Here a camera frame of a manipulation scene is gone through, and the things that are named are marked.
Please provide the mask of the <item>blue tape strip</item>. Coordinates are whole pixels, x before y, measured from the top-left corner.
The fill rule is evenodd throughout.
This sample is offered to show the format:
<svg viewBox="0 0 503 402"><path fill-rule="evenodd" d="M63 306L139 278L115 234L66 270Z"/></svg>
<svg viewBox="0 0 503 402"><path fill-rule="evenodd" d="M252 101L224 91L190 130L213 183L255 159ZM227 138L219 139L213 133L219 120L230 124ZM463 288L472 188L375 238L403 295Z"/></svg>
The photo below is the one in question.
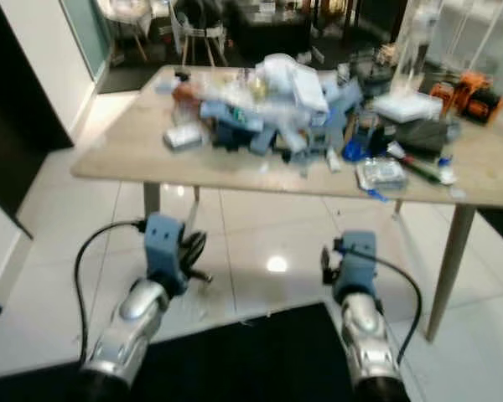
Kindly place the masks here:
<svg viewBox="0 0 503 402"><path fill-rule="evenodd" d="M373 198L375 200L378 200L378 202L386 203L388 204L390 202L389 198L386 198L385 195L382 195L382 192L379 192L378 190L375 190L374 188L369 188L369 190L364 190L364 193L366 193L369 198Z"/></svg>

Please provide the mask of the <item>small white box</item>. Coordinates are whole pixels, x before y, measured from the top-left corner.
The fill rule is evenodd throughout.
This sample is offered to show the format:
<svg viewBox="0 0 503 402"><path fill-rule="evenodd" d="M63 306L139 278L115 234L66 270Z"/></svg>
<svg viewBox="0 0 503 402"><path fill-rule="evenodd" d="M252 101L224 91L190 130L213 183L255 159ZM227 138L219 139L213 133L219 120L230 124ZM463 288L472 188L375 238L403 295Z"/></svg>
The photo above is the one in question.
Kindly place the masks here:
<svg viewBox="0 0 503 402"><path fill-rule="evenodd" d="M163 134L164 145L174 152L200 147L204 141L205 129L198 123L172 126Z"/></svg>

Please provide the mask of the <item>small blue object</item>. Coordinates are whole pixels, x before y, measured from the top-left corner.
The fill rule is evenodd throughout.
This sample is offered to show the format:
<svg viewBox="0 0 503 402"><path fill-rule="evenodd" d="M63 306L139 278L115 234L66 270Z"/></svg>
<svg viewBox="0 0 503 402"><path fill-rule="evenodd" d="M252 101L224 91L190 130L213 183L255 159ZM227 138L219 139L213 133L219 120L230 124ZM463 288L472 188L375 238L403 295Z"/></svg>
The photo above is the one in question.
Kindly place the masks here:
<svg viewBox="0 0 503 402"><path fill-rule="evenodd" d="M347 163L356 163L369 156L369 141L367 139L348 139L342 149L342 158Z"/></svg>

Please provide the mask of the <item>black floor mat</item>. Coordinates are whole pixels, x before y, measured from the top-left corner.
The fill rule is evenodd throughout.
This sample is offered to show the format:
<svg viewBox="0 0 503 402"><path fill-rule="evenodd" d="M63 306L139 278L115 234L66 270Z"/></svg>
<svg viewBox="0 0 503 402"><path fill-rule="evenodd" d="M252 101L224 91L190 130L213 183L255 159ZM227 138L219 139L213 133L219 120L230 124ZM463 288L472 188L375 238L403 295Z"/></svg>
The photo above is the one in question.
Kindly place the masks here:
<svg viewBox="0 0 503 402"><path fill-rule="evenodd" d="M87 389L76 363L0 378L0 402L356 402L323 302L149 346L129 390Z"/></svg>

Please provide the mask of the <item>light wooden table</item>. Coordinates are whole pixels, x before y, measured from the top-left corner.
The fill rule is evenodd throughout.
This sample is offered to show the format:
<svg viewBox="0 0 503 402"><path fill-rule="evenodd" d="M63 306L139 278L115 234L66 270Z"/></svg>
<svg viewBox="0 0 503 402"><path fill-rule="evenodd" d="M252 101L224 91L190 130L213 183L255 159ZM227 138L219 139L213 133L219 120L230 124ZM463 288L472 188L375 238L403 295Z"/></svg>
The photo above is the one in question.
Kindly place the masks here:
<svg viewBox="0 0 503 402"><path fill-rule="evenodd" d="M373 229L379 256L419 283L428 324L444 330L481 309L503 314L503 237L477 212L503 207L503 117L464 126L454 187L410 176L404 190L378 199L359 187L351 163L332 172L324 162L300 166L210 146L172 152L163 132L174 100L155 87L145 85L72 172L136 184L137 214L166 209L182 185L179 202L197 212L195 226L210 230L214 219L225 241L237 311L324 298L322 246L345 229ZM195 188L215 197L197 208Z"/></svg>

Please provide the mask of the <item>blue-grey printed part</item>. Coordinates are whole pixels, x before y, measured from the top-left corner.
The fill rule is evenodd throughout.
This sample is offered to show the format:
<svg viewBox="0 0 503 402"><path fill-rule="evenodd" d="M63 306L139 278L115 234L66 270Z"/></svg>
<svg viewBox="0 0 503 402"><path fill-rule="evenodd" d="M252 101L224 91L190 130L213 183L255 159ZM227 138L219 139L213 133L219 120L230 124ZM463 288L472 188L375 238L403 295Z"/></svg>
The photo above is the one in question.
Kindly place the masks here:
<svg viewBox="0 0 503 402"><path fill-rule="evenodd" d="M266 156L273 148L275 131L268 130L262 118L249 115L239 107L217 100L203 100L199 115L208 122L214 148L235 152L247 147L256 156Z"/></svg>

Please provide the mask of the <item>green and red pen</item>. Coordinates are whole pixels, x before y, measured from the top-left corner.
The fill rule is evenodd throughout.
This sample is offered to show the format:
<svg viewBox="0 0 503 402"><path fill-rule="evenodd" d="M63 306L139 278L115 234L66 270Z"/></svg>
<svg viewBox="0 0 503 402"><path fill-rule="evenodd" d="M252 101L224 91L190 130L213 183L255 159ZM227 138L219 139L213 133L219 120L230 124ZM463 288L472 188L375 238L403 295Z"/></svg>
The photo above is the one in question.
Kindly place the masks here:
<svg viewBox="0 0 503 402"><path fill-rule="evenodd" d="M386 153L389 153L389 156L394 157L401 165L404 165L405 168L412 169L417 175L427 178L427 180L432 181L432 183L442 185L452 185L456 183L456 177L454 175L442 173L440 169L425 163L420 163L415 157L408 156L398 142L390 142L390 144L386 146Z"/></svg>

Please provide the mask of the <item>black pouch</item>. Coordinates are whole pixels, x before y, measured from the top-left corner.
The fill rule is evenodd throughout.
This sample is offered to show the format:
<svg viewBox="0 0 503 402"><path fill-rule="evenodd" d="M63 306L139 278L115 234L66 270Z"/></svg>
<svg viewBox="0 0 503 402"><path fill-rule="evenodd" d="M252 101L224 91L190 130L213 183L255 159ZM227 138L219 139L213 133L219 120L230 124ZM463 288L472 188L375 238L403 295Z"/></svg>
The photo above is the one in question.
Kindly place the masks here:
<svg viewBox="0 0 503 402"><path fill-rule="evenodd" d="M439 120L412 120L397 123L394 139L405 153L416 157L436 158L451 142L450 124Z"/></svg>

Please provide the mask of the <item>white plastic bag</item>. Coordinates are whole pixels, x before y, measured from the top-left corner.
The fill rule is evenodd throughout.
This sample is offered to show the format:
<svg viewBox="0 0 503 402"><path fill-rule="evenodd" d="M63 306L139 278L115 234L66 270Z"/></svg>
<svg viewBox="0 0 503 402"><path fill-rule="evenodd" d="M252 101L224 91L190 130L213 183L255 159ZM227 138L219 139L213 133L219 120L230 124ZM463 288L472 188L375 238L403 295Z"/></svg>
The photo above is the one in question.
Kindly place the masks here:
<svg viewBox="0 0 503 402"><path fill-rule="evenodd" d="M293 95L295 103L302 107L317 112L329 110L317 70L299 64L289 54L268 54L255 70L271 88Z"/></svg>

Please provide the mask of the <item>orange and black device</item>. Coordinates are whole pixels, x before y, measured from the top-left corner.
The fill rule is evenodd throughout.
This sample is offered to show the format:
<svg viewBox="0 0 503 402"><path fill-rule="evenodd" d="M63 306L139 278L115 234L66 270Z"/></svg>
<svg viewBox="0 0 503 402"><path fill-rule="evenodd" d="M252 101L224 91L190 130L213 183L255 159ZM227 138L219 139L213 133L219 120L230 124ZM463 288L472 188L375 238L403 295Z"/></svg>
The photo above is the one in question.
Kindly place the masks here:
<svg viewBox="0 0 503 402"><path fill-rule="evenodd" d="M461 117L467 121L490 124L503 110L503 95L493 91L493 80L477 70L466 70L436 81L429 95L442 100L443 117Z"/></svg>

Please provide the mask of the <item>black chair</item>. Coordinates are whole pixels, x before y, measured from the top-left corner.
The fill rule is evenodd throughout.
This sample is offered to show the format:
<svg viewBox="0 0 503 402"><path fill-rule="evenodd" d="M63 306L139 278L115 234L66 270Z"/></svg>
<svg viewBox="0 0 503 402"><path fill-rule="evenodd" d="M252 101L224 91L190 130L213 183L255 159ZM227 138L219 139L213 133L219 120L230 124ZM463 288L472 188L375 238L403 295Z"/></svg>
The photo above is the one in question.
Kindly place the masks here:
<svg viewBox="0 0 503 402"><path fill-rule="evenodd" d="M221 0L174 0L170 8L171 16L175 17L175 39L179 43L182 65L187 65L190 56L194 61L194 39L205 42L210 66L215 65L212 47L222 64L229 65L224 49L226 30L222 23Z"/></svg>

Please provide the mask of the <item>clear acrylic tower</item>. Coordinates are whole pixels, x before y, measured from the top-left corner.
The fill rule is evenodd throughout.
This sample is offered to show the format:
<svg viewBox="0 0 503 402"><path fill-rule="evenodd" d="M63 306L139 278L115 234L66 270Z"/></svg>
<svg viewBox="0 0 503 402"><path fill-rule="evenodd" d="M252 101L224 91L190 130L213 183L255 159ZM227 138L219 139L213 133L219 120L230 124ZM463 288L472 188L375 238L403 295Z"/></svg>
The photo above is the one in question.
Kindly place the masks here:
<svg viewBox="0 0 503 402"><path fill-rule="evenodd" d="M418 92L423 85L429 42L432 41L443 8L443 0L407 0L401 30L393 43L396 72L391 95Z"/></svg>

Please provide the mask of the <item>dark low table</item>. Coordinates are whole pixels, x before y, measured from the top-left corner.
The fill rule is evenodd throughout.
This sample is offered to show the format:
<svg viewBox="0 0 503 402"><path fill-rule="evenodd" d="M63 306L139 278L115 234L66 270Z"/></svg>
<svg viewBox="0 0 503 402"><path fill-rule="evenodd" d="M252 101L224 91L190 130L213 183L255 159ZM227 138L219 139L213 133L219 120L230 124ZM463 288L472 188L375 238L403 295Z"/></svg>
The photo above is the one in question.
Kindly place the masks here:
<svg viewBox="0 0 503 402"><path fill-rule="evenodd" d="M263 13L252 0L225 0L222 8L228 38L247 62L256 64L269 54L297 57L312 48L312 16L308 5Z"/></svg>

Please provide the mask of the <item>frosted glass door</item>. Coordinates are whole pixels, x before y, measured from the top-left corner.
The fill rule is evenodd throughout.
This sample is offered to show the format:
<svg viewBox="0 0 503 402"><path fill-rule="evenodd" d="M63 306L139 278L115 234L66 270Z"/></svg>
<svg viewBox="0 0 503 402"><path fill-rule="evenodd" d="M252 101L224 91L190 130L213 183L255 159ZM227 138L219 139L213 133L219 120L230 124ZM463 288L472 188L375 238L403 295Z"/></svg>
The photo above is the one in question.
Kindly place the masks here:
<svg viewBox="0 0 503 402"><path fill-rule="evenodd" d="M91 79L106 75L114 50L101 0L59 0Z"/></svg>

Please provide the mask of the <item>white chair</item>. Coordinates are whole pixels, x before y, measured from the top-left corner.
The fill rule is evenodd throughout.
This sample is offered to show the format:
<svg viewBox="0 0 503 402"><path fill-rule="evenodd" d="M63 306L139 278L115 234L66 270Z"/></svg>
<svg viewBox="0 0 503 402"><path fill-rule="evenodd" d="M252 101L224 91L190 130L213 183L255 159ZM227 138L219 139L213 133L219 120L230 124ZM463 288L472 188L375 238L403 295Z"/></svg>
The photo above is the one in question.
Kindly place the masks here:
<svg viewBox="0 0 503 402"><path fill-rule="evenodd" d="M143 46L149 39L149 28L154 19L152 0L95 0L101 16L106 20L107 38L110 39L112 58L120 43L120 29L113 24L128 24L133 29L134 43L137 45L142 59L147 62L149 57Z"/></svg>

